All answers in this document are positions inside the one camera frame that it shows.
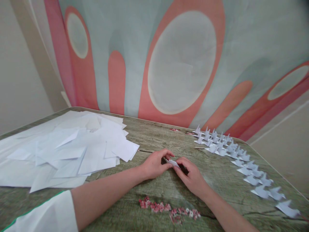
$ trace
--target beige wall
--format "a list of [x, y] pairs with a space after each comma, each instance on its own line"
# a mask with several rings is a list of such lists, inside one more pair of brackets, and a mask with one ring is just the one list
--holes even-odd
[[309, 197], [309, 104], [304, 104], [252, 147], [306, 197]]
[[67, 106], [60, 93], [62, 86], [22, 1], [12, 1], [12, 5], [9, 0], [0, 1], [0, 31], [3, 134]]

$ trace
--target left hand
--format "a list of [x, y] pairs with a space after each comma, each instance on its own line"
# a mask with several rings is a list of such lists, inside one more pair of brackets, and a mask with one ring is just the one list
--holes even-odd
[[158, 176], [160, 176], [163, 172], [168, 170], [169, 168], [172, 168], [173, 165], [170, 163], [161, 164], [161, 159], [165, 157], [166, 159], [170, 159], [172, 157], [175, 157], [173, 153], [168, 149], [163, 149], [161, 151], [155, 151], [153, 152], [146, 161], [140, 166], [143, 170], [143, 173], [145, 175], [145, 179], [154, 179]]

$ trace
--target hand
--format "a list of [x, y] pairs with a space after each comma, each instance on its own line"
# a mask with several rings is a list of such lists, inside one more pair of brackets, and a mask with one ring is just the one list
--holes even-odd
[[179, 158], [176, 162], [184, 165], [189, 171], [188, 176], [186, 176], [178, 167], [174, 167], [174, 170], [179, 178], [194, 195], [202, 198], [210, 187], [204, 180], [197, 166], [185, 157]]
[[143, 169], [143, 173], [145, 175], [145, 179], [154, 179], [160, 176], [163, 172], [172, 168], [173, 165], [170, 163], [161, 164], [161, 159], [163, 157], [167, 158], [168, 160], [174, 157], [173, 153], [168, 149], [163, 149], [161, 151], [153, 152], [146, 161], [140, 166]]

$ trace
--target wood grain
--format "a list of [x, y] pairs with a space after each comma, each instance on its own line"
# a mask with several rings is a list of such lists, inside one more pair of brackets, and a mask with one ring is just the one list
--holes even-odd
[[[192, 135], [186, 135], [191, 129], [156, 123], [111, 113], [73, 107], [62, 110], [49, 117], [38, 120], [10, 133], [0, 136], [4, 139], [33, 126], [56, 118], [68, 111], [91, 111], [104, 113], [124, 119], [123, 123], [129, 132], [127, 139], [140, 145], [132, 161], [120, 161], [112, 169], [94, 173], [86, 181], [135, 167], [142, 164], [149, 154], [163, 148], [170, 149], [176, 157], [185, 156], [200, 169], [207, 183], [240, 214], [249, 220], [260, 231], [309, 231], [308, 223], [298, 217], [290, 219], [276, 210], [277, 202], [273, 199], [261, 199], [250, 192], [254, 187], [243, 181], [244, 175], [237, 172], [230, 157], [220, 157], [204, 149], [203, 145], [194, 142]], [[274, 170], [248, 144], [234, 139], [241, 148], [247, 150], [260, 170], [267, 172], [268, 178], [274, 180], [272, 187], [281, 186], [287, 199], [292, 200], [291, 207], [297, 208], [302, 215], [309, 215], [309, 202]], [[29, 194], [29, 188], [0, 187], [0, 229], [8, 226], [16, 217], [30, 211], [65, 189], [43, 189]], [[196, 208], [202, 217], [196, 221], [185, 218], [182, 225], [173, 225], [168, 212], [152, 213], [150, 209], [141, 209], [138, 200], [149, 196], [151, 201], [170, 203], [172, 208]], [[223, 231], [209, 208], [195, 197], [170, 169], [160, 177], [141, 183], [131, 189], [123, 198], [113, 205], [102, 216], [89, 225], [85, 231]]]

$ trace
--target forearm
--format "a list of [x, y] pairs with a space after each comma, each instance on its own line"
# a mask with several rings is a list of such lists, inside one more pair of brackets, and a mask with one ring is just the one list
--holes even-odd
[[205, 187], [205, 194], [201, 199], [226, 232], [258, 231], [209, 186]]
[[145, 175], [138, 166], [72, 189], [79, 231], [144, 180]]

